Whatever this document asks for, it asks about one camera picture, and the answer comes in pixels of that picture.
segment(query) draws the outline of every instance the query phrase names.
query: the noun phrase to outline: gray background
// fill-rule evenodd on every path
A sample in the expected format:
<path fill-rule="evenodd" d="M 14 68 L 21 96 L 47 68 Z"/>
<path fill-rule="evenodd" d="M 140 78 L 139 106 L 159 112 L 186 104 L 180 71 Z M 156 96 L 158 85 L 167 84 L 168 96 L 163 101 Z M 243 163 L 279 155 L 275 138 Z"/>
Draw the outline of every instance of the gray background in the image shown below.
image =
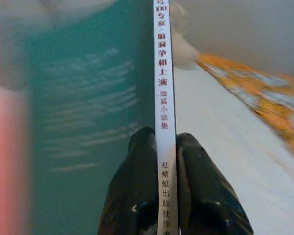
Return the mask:
<path fill-rule="evenodd" d="M 179 0 L 186 39 L 267 72 L 294 76 L 294 0 Z"/>

